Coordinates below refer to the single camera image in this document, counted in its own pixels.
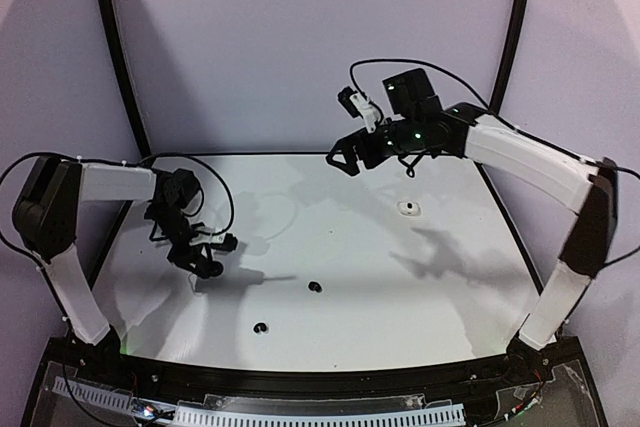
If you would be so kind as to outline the white earbud charging case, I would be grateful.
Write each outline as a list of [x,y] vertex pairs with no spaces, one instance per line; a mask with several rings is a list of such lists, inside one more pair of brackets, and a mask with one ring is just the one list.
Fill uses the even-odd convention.
[[421,207],[416,202],[402,201],[398,203],[397,207],[403,216],[417,217],[421,215]]

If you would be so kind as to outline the black earbud charging case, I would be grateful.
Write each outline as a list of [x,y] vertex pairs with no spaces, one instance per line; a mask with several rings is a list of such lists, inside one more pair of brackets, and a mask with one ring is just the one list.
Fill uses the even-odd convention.
[[218,261],[212,261],[207,264],[207,277],[215,278],[220,276],[224,271],[223,265]]

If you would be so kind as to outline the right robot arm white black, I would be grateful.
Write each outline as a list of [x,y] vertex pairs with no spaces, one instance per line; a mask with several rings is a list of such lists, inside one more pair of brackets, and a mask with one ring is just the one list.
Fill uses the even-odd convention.
[[389,77],[383,86],[393,118],[356,85],[338,93],[339,104],[363,126],[334,144],[329,165],[356,176],[397,158],[412,176],[424,157],[467,159],[515,176],[575,215],[549,281],[509,344],[510,350],[541,351],[607,264],[618,216],[615,163],[552,147],[467,102],[444,108],[422,68]]

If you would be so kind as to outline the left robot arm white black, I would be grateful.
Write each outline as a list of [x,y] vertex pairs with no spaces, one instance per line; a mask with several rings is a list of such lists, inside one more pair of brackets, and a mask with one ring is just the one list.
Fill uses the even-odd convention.
[[12,211],[22,244],[17,252],[33,260],[61,307],[76,339],[89,346],[119,346],[120,339],[100,310],[76,248],[81,203],[143,202],[152,222],[152,242],[167,242],[168,261],[201,279],[218,277],[216,252],[232,252],[238,240],[229,227],[193,222],[186,209],[204,195],[196,174],[165,171],[151,161],[139,164],[72,158],[57,153],[30,154],[31,172]]

